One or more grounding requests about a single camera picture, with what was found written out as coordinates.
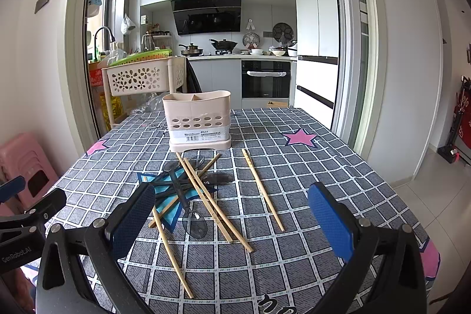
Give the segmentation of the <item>bamboo chopstick crossing diagonal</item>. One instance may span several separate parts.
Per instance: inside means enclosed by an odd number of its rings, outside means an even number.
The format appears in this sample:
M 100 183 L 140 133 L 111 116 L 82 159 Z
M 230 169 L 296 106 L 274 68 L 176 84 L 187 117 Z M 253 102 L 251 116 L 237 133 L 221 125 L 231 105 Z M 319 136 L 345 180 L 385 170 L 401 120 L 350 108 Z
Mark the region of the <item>bamboo chopstick crossing diagonal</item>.
M 175 172 L 176 172 L 177 178 L 181 175 L 186 175 L 183 168 Z M 153 180 L 159 177 L 162 177 L 163 174 L 168 174 L 168 173 L 163 172 L 159 176 L 156 176 Z M 148 179 L 149 179 L 148 182 L 150 183 L 152 181 L 151 177 L 148 176 Z M 198 194 L 195 191 L 194 187 L 184 190 L 184 193 L 188 201 L 198 197 Z M 182 204 L 176 194 L 176 191 L 173 193 L 168 193 L 168 192 L 161 193 L 160 196 L 162 197 L 162 199 L 157 201 L 158 203 L 157 210 L 160 213 L 160 219 L 162 223 L 165 225 L 167 229 L 169 229 L 172 232 L 176 225 L 177 218 L 180 216 L 180 213 L 182 210 Z

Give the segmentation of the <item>dark translucent plastic spoon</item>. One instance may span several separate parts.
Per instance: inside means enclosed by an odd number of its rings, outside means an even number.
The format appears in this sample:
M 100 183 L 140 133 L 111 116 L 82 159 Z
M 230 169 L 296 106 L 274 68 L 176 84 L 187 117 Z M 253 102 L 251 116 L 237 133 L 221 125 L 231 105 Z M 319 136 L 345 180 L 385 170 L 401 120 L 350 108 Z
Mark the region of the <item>dark translucent plastic spoon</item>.
M 182 204 L 184 216 L 182 217 L 182 225 L 187 234 L 195 239 L 202 239 L 206 236 L 208 228 L 206 221 L 195 211 L 190 208 L 189 202 L 181 187 L 179 179 L 176 177 L 174 169 L 168 171 L 173 183 L 176 194 Z

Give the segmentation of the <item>bamboo chopstick long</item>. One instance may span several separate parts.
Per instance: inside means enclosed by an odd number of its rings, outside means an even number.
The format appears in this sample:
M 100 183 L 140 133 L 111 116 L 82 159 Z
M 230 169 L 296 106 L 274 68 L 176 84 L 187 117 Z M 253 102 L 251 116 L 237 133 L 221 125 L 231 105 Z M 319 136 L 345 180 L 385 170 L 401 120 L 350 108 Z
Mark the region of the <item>bamboo chopstick long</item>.
M 217 213 L 214 210 L 211 195 L 208 192 L 206 192 L 205 186 L 200 181 L 197 173 L 195 172 L 195 170 L 191 166 L 190 162 L 188 162 L 187 159 L 184 159 L 178 152 L 176 152 L 176 157 L 178 158 L 178 160 L 180 162 L 180 165 L 184 168 L 191 184 L 193 185 L 194 189 L 196 190 L 196 192 L 200 196 L 200 200 L 203 202 L 203 204 L 206 207 L 207 211 L 209 212 L 209 214 L 213 218 L 215 224 L 217 225 L 217 227 L 219 228 L 219 230 L 223 234 L 224 238 L 229 243 L 231 243 L 232 242 L 231 234 L 226 230 L 225 226 L 220 221 L 219 216 L 217 215 Z

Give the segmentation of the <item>pink plastic stool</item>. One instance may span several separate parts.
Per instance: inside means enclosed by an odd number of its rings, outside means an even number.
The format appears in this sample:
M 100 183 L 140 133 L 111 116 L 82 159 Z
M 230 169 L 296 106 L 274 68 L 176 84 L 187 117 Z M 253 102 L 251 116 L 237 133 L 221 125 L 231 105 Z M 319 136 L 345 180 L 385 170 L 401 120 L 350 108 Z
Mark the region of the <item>pink plastic stool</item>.
M 29 132 L 1 145 L 1 170 L 8 181 L 18 176 L 25 179 L 25 188 L 18 193 L 25 208 L 41 199 L 58 180 L 45 151 Z

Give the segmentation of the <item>grey checkered tablecloth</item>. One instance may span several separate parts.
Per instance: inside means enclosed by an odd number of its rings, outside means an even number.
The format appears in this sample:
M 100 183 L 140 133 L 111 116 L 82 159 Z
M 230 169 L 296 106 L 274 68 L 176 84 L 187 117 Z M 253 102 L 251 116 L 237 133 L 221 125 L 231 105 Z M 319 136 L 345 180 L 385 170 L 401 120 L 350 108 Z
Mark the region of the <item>grey checkered tablecloth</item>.
M 200 196 L 202 239 L 182 225 L 165 235 L 152 211 L 129 253 L 111 254 L 111 214 L 171 153 L 165 115 L 139 114 L 96 142 L 59 179 L 66 204 L 48 222 L 38 270 L 38 313 L 425 313 L 440 256 L 403 200 L 356 153 L 298 108 L 236 110 L 231 147 L 209 170 L 234 176 L 205 187 L 229 243 Z M 245 148 L 285 227 L 282 232 L 245 161 Z M 354 252 L 337 257 L 308 205 L 321 182 L 351 212 Z

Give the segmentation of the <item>beige plastic utensil holder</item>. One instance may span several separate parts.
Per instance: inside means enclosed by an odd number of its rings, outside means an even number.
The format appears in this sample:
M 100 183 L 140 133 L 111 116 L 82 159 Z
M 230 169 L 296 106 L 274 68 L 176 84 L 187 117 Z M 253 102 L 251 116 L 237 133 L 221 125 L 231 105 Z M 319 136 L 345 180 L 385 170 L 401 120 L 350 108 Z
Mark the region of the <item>beige plastic utensil holder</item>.
M 163 105 L 171 151 L 231 147 L 229 91 L 168 94 Z

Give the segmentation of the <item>beige perforated storage cart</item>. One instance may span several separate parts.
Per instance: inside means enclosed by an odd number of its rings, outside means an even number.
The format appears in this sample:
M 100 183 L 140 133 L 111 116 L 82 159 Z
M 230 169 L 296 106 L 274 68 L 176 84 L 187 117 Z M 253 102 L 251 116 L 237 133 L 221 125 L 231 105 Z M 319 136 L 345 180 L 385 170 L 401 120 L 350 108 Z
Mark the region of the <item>beige perforated storage cart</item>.
M 186 90 L 186 58 L 167 57 L 149 61 L 111 66 L 101 70 L 110 126 L 117 122 L 113 116 L 111 97 L 126 97 L 143 93 L 176 93 Z

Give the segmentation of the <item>black built-in oven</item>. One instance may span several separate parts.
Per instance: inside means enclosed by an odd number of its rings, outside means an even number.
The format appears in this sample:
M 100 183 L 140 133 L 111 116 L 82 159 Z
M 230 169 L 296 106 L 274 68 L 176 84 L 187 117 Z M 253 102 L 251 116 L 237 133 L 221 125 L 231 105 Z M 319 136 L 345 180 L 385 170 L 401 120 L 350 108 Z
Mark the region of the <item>black built-in oven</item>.
M 291 86 L 288 61 L 241 61 L 242 97 L 287 99 Z

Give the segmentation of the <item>green tray on cart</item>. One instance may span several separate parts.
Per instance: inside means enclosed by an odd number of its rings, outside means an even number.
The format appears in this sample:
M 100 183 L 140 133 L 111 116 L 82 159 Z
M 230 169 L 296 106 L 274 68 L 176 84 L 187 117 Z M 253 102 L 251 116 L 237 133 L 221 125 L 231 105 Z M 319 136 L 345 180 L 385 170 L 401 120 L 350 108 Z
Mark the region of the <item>green tray on cart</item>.
M 108 66 L 118 66 L 123 64 L 130 64 L 138 61 L 150 61 L 154 59 L 163 59 L 171 55 L 171 49 L 154 49 L 153 51 L 146 51 L 143 53 L 134 53 L 122 59 L 112 60 L 108 62 Z

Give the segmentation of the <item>steel pot on stove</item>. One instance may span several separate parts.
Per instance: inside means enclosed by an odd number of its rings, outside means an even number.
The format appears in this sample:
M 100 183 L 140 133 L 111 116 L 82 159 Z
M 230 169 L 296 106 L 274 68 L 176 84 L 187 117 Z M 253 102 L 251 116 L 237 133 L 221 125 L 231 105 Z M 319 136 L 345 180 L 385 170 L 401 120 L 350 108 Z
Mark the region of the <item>steel pot on stove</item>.
M 179 44 L 179 47 L 181 47 L 180 53 L 184 57 L 198 57 L 204 52 L 198 45 L 193 45 L 193 43 L 189 45 Z

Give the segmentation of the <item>black wok on stove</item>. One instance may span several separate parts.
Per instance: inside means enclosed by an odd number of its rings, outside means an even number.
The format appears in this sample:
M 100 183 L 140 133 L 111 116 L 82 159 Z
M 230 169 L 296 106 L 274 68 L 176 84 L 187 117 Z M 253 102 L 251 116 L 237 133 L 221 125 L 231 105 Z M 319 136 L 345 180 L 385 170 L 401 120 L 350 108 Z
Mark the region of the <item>black wok on stove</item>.
M 228 41 L 226 39 L 223 40 L 216 40 L 216 39 L 210 39 L 210 42 L 214 49 L 219 52 L 219 51 L 225 51 L 231 53 L 234 48 L 237 46 L 237 43 L 234 41 Z

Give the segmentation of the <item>black range hood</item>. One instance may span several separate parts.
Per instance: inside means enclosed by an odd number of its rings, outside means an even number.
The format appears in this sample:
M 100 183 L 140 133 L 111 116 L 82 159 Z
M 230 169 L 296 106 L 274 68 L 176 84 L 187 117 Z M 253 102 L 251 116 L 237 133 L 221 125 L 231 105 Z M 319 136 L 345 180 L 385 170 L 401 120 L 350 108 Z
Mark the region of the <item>black range hood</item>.
M 240 32 L 242 0 L 172 0 L 177 33 Z

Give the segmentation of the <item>white refrigerator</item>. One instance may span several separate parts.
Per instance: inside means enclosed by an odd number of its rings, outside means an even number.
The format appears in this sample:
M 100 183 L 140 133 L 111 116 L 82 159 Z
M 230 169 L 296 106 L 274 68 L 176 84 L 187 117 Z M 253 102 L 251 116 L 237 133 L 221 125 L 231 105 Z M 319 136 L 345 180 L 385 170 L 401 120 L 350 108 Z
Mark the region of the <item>white refrigerator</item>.
M 330 128 L 339 74 L 338 0 L 296 0 L 295 107 Z

